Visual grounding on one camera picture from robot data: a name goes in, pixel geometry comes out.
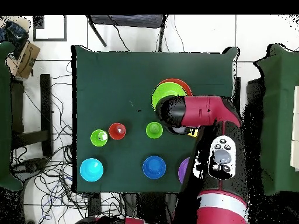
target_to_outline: black stand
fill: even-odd
[[[97,31],[95,25],[93,24],[93,22],[91,21],[90,17],[87,16],[87,20],[88,20],[88,24],[90,25],[90,27],[92,28],[92,30],[95,32],[96,36],[98,37],[98,39],[100,40],[100,42],[103,44],[104,47],[107,47],[107,44],[105,43],[105,41],[103,40],[102,36],[99,34],[99,32]],[[162,41],[163,41],[163,35],[164,35],[164,24],[162,25],[162,27],[160,28],[160,33],[159,33],[159,48],[158,51],[162,52]]]
[[[41,130],[28,133],[24,131],[22,111],[23,111],[23,92],[22,81],[12,81],[12,149],[18,149],[30,144],[41,142],[44,156],[53,154],[52,119],[51,119],[51,80],[49,74],[40,75],[40,98],[41,98]]]

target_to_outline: chair leg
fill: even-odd
[[[162,52],[163,34],[164,34],[164,26],[162,26],[161,29],[160,29],[158,52]]]
[[[88,19],[88,23],[89,23],[90,27],[92,28],[92,30],[95,32],[95,34],[98,37],[98,39],[100,40],[100,42],[102,42],[103,46],[106,47],[107,44],[105,43],[105,41],[103,40],[103,38],[101,37],[101,35],[97,31],[95,25],[92,23],[92,21],[90,19]]]

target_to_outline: blue bowl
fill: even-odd
[[[94,182],[101,178],[104,168],[101,162],[94,158],[86,159],[80,167],[80,175],[88,182]]]
[[[159,156],[148,157],[142,166],[144,174],[150,179],[161,178],[166,171],[166,164]]]

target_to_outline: cup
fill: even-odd
[[[145,129],[148,137],[150,138],[159,138],[163,133],[163,127],[158,122],[151,122],[147,125],[147,128]]]
[[[159,156],[150,156],[144,161],[142,170],[148,178],[159,179],[165,174],[166,163]]]
[[[109,135],[115,140],[121,140],[126,134],[126,128],[121,123],[113,123],[109,127]]]
[[[184,181],[184,176],[186,173],[186,169],[188,167],[189,159],[190,159],[190,157],[183,160],[179,167],[178,175],[179,175],[179,180],[180,180],[181,184],[183,184],[183,181]]]
[[[104,168],[102,163],[95,158],[84,160],[80,166],[80,175],[88,182],[99,180],[103,175],[103,172]]]
[[[108,140],[108,134],[106,131],[103,131],[102,129],[96,129],[91,134],[91,142],[93,145],[97,147],[102,147],[106,144]]]

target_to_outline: red bowl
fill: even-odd
[[[115,140],[121,140],[126,134],[126,128],[121,123],[113,123],[109,127],[109,135]]]
[[[180,79],[175,79],[175,78],[166,79],[166,80],[163,80],[162,82],[160,82],[158,85],[160,85],[160,84],[162,84],[164,82],[174,82],[174,83],[177,83],[178,85],[180,85],[184,89],[184,91],[187,93],[188,96],[192,95],[190,87],[187,85],[186,82],[184,82],[184,81],[182,81]]]

